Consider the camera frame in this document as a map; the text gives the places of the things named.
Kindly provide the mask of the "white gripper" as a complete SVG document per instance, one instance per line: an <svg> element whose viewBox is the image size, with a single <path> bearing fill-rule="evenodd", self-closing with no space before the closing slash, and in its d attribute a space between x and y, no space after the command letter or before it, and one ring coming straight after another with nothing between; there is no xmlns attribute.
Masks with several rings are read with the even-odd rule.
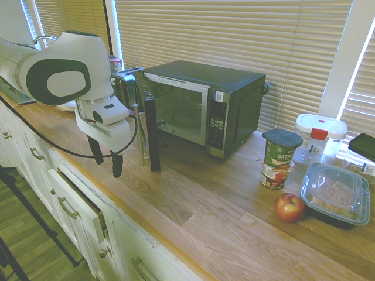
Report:
<svg viewBox="0 0 375 281"><path fill-rule="evenodd" d="M110 125L98 122L88 123L80 117L76 118L78 128L87 135L88 143L94 160L98 165L104 161L100 144L110 150L112 158L112 173L115 178L122 173L123 156L125 147L131 141L131 130L126 120L122 119Z"/></svg>

